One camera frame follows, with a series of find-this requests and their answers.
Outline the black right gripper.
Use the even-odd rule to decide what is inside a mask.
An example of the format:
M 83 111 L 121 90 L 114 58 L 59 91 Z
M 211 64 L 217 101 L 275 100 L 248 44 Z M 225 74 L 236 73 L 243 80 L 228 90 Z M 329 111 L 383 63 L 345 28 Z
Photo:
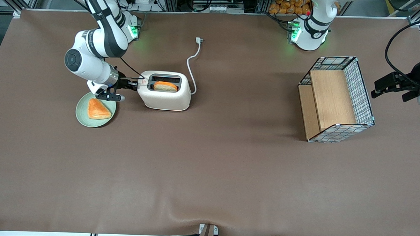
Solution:
M 137 91 L 139 82 L 137 80 L 128 80 L 126 77 L 120 77 L 118 79 L 117 89 L 128 89 Z

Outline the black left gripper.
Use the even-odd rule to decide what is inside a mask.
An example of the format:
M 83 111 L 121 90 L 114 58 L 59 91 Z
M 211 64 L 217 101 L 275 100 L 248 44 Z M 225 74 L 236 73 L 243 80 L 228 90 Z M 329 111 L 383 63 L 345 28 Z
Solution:
M 417 102 L 420 102 L 420 62 L 405 76 L 391 72 L 375 81 L 374 85 L 375 89 L 371 91 L 373 99 L 391 91 L 405 91 L 402 94 L 402 101 L 407 102 L 416 98 Z

